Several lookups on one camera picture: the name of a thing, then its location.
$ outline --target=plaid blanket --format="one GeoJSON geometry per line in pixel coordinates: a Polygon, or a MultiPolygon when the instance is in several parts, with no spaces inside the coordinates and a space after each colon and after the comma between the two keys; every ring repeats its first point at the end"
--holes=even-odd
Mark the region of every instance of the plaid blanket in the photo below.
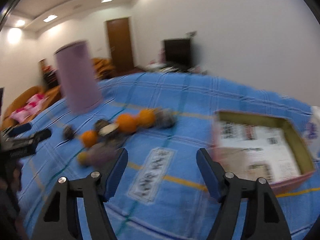
{"type": "MultiPolygon", "coordinates": [[[[173,128],[140,130],[127,140],[124,147],[129,163],[105,208],[118,239],[206,239],[220,205],[208,195],[196,164],[196,151],[210,143],[212,113],[226,109],[287,117],[299,132],[311,117],[310,106],[300,101],[220,77],[139,73],[106,80],[99,86],[104,103],[92,112],[73,115],[62,99],[32,121],[27,134],[50,128],[52,136],[38,146],[36,155],[23,160],[19,203],[29,236],[57,179],[83,178],[92,171],[76,161],[83,150],[81,142],[63,140],[65,124],[81,134],[100,118],[137,114],[145,107],[174,110],[178,122],[173,128]],[[145,202],[136,198],[132,189],[155,149],[168,152],[170,158],[154,185],[151,201],[145,202]]],[[[294,240],[306,235],[320,213],[320,164],[315,166],[314,176],[301,187],[277,196],[294,240]]],[[[78,199],[78,209],[83,238],[91,239],[82,199],[78,199]]],[[[240,239],[245,210],[246,202],[242,202],[234,239],[240,239]]]]}

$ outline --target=metal screw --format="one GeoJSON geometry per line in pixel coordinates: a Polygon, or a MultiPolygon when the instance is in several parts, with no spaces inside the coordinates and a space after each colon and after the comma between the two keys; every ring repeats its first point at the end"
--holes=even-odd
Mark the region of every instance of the metal screw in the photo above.
{"type": "Polygon", "coordinates": [[[93,177],[93,178],[97,178],[99,176],[100,176],[100,173],[98,171],[94,171],[91,173],[91,177],[93,177]]]}
{"type": "Polygon", "coordinates": [[[235,175],[232,172],[228,171],[226,172],[225,176],[229,179],[232,179],[235,175]]]}
{"type": "Polygon", "coordinates": [[[258,181],[261,183],[261,184],[265,184],[267,182],[267,180],[265,178],[259,178],[258,181]]]}
{"type": "Polygon", "coordinates": [[[66,178],[66,177],[61,177],[61,178],[58,179],[58,182],[59,182],[60,184],[65,183],[66,181],[67,181],[67,178],[66,178]]]}

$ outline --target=yellow stripe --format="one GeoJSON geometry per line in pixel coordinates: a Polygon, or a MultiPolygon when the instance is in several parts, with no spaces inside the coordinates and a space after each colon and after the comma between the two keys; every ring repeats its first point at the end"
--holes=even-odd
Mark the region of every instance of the yellow stripe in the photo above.
{"type": "MultiPolygon", "coordinates": [[[[132,168],[134,170],[142,169],[142,166],[139,166],[139,165],[137,165],[135,163],[132,163],[132,162],[128,162],[128,167],[130,167],[130,168],[132,168]]],[[[208,191],[207,187],[205,185],[202,185],[202,184],[199,184],[199,183],[195,183],[195,182],[192,182],[190,180],[180,179],[180,178],[176,178],[176,177],[169,176],[169,175],[164,175],[163,179],[167,180],[167,181],[170,181],[170,182],[174,182],[174,183],[180,184],[180,185],[184,185],[184,186],[187,186],[187,187],[193,187],[193,188],[196,188],[198,190],[208,191]]]]}
{"type": "Polygon", "coordinates": [[[169,175],[164,175],[163,179],[167,180],[167,181],[170,181],[170,182],[174,182],[174,183],[180,184],[180,185],[184,185],[184,186],[187,186],[187,187],[193,187],[193,188],[196,188],[198,190],[208,191],[207,187],[205,185],[202,185],[202,184],[199,184],[199,183],[195,183],[195,182],[192,182],[192,181],[189,181],[189,180],[186,180],[186,179],[179,179],[179,178],[172,177],[172,176],[169,176],[169,175]]]}
{"type": "MultiPolygon", "coordinates": [[[[142,169],[142,166],[139,166],[135,163],[132,162],[128,162],[128,167],[135,169],[135,170],[140,170],[142,169]]],[[[170,182],[174,182],[180,185],[184,185],[186,187],[192,187],[192,188],[196,188],[198,190],[202,190],[202,191],[208,191],[207,187],[203,184],[199,184],[199,183],[195,183],[192,182],[190,180],[186,180],[186,179],[180,179],[177,177],[173,177],[173,176],[169,176],[169,175],[164,175],[163,176],[164,180],[170,181],[170,182]]],[[[298,195],[302,195],[302,194],[306,194],[312,191],[319,191],[320,187],[317,188],[308,188],[302,191],[298,191],[298,192],[288,192],[288,193],[283,193],[283,194],[278,194],[276,195],[276,197],[290,197],[290,196],[298,196],[298,195]]]]}
{"type": "MultiPolygon", "coordinates": [[[[41,192],[44,193],[45,187],[44,187],[44,185],[42,184],[41,180],[39,179],[38,174],[36,174],[36,168],[35,168],[35,166],[33,165],[32,159],[29,160],[29,166],[30,166],[30,168],[31,168],[31,171],[32,171],[33,176],[35,177],[35,181],[36,181],[38,187],[40,188],[41,192]]],[[[43,200],[43,201],[46,201],[46,200],[47,200],[47,195],[46,195],[45,193],[42,194],[42,200],[43,200]]]]}
{"type": "Polygon", "coordinates": [[[142,166],[139,166],[139,165],[132,163],[132,162],[128,162],[128,167],[133,168],[134,170],[142,169],[142,166]]]}
{"type": "Polygon", "coordinates": [[[276,195],[276,197],[292,197],[292,196],[298,196],[298,195],[302,195],[302,194],[306,194],[309,193],[311,191],[319,191],[320,187],[316,187],[316,188],[308,188],[302,191],[298,191],[298,192],[288,192],[288,193],[283,193],[283,194],[279,194],[276,195]]]}
{"type": "MultiPolygon", "coordinates": [[[[115,106],[119,106],[119,107],[126,107],[126,108],[131,108],[131,109],[136,109],[136,110],[141,110],[145,107],[142,107],[142,106],[137,106],[137,105],[126,105],[124,103],[118,103],[118,102],[111,102],[111,104],[115,105],[115,106]]],[[[195,117],[195,118],[199,118],[199,119],[205,119],[205,120],[210,120],[212,119],[212,116],[210,115],[203,115],[203,114],[195,114],[195,113],[186,113],[186,112],[183,112],[183,113],[180,113],[180,112],[177,112],[177,111],[174,111],[173,114],[175,115],[181,115],[181,116],[187,116],[187,117],[195,117]]]]}

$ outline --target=white wall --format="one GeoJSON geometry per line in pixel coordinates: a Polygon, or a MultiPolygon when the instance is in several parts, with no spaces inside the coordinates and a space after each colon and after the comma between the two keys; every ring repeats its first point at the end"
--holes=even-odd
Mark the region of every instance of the white wall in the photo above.
{"type": "Polygon", "coordinates": [[[132,13],[141,65],[196,30],[211,74],[320,105],[320,26],[303,0],[136,0],[132,13]]]}
{"type": "Polygon", "coordinates": [[[35,34],[22,31],[20,40],[11,44],[9,30],[4,27],[0,32],[0,87],[4,87],[2,113],[21,93],[42,83],[35,34]]]}
{"type": "Polygon", "coordinates": [[[76,40],[89,42],[92,57],[111,57],[109,43],[106,39],[105,21],[130,16],[131,8],[122,6],[99,11],[86,11],[63,19],[62,23],[38,33],[38,59],[46,58],[49,65],[56,67],[54,52],[61,46],[76,40]]]}

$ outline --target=orange sofa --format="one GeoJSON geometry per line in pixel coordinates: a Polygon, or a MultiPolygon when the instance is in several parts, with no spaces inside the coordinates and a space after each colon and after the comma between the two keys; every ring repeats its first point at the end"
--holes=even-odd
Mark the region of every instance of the orange sofa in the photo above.
{"type": "Polygon", "coordinates": [[[47,100],[43,103],[41,110],[34,114],[29,116],[24,122],[30,122],[33,120],[39,113],[41,113],[44,109],[48,108],[49,106],[52,106],[55,102],[61,99],[61,93],[60,93],[60,86],[57,86],[55,88],[52,88],[48,90],[47,92],[44,90],[41,86],[35,86],[31,87],[25,92],[23,92],[20,96],[18,96],[10,106],[6,109],[6,111],[3,114],[3,121],[1,125],[1,130],[5,130],[11,126],[15,126],[18,124],[18,122],[12,118],[10,118],[10,115],[13,111],[17,110],[20,107],[23,107],[26,105],[27,101],[34,96],[37,93],[45,94],[47,97],[47,100]]]}
{"type": "Polygon", "coordinates": [[[116,68],[113,66],[111,58],[93,58],[92,62],[98,79],[103,80],[115,76],[116,68]]]}

